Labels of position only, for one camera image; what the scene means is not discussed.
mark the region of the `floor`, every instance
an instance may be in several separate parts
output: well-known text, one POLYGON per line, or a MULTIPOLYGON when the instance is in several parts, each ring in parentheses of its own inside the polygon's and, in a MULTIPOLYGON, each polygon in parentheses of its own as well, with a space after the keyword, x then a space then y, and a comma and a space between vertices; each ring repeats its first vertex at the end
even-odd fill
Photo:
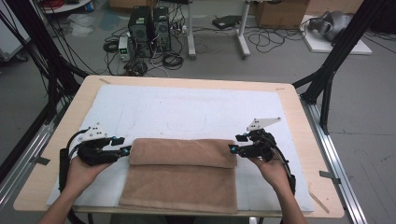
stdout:
MULTIPOLYGON (((83 10, 73 13, 86 13, 83 10)), ((126 26, 128 15, 114 12, 106 1, 97 1, 94 31, 86 37, 66 35, 69 45, 96 72, 108 74, 102 46, 111 33, 126 26)), ((68 14, 60 16, 64 21, 68 14)), ((214 28, 214 17, 194 18, 195 24, 214 28)), ((254 19, 248 24, 254 26, 254 19)), ((246 37, 256 29, 247 29, 246 37)), ((251 56, 243 60, 234 33, 195 33, 197 59, 187 57, 185 36, 180 38, 184 57, 178 70, 153 69, 145 77, 200 78, 257 82, 292 83, 319 69, 327 53, 311 53, 303 40, 286 42, 267 53, 258 52, 248 42, 251 56)), ((344 165, 349 181, 358 197, 368 223, 396 222, 396 42, 379 37, 363 42, 373 51, 370 56, 349 55, 333 81, 329 131, 344 165)), ((82 63, 78 66, 87 70, 82 63)), ((111 63, 114 73, 122 72, 118 56, 111 63)), ((297 92, 302 93, 306 87, 297 92)), ((0 67, 0 162, 15 147, 21 136, 47 102, 41 77, 30 60, 12 62, 0 67)), ((37 222, 40 213, 18 212, 12 207, 22 183, 0 213, 0 223, 37 222)), ((96 223, 110 223, 110 215, 94 215, 96 223)), ((337 219, 310 218, 310 223, 349 223, 347 216, 337 219)), ((264 223, 278 223, 268 218, 264 223)))

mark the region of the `forearm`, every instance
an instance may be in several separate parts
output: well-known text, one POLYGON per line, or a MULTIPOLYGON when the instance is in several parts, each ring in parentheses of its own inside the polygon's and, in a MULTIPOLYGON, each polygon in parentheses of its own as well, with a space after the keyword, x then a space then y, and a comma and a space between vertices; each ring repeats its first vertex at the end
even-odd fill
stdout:
POLYGON ((76 193, 64 190, 41 218, 39 224, 65 223, 67 214, 77 197, 76 193))
POLYGON ((279 199, 280 207, 282 209, 282 217, 284 224, 305 224, 306 219, 288 188, 276 189, 276 196, 279 199))

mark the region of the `brown towel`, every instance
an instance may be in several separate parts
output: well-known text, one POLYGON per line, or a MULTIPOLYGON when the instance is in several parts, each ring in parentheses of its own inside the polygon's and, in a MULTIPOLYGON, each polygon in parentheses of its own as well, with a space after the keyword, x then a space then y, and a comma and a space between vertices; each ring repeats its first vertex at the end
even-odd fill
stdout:
POLYGON ((121 207, 236 213, 231 140, 135 139, 121 207))

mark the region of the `towel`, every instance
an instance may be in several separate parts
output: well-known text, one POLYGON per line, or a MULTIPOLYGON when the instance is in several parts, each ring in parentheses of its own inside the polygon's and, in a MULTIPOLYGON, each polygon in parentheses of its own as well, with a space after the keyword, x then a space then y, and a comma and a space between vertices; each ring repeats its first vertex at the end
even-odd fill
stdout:
POLYGON ((120 207, 235 214, 231 140, 138 138, 120 207))

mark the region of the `desk leg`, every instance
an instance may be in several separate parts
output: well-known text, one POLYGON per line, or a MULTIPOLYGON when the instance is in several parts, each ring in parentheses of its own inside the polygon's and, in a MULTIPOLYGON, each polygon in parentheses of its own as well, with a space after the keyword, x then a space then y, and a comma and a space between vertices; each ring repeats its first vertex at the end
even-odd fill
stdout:
POLYGON ((236 35, 238 37, 239 43, 241 44, 243 58, 250 56, 250 51, 248 50, 248 44, 244 37, 245 26, 247 24, 248 9, 250 7, 250 1, 245 1, 244 10, 242 12, 241 28, 236 30, 236 35))
POLYGON ((187 34, 187 43, 189 44, 189 56, 192 60, 196 59, 194 35, 192 34, 192 13, 191 13, 192 0, 189 1, 189 33, 187 34))

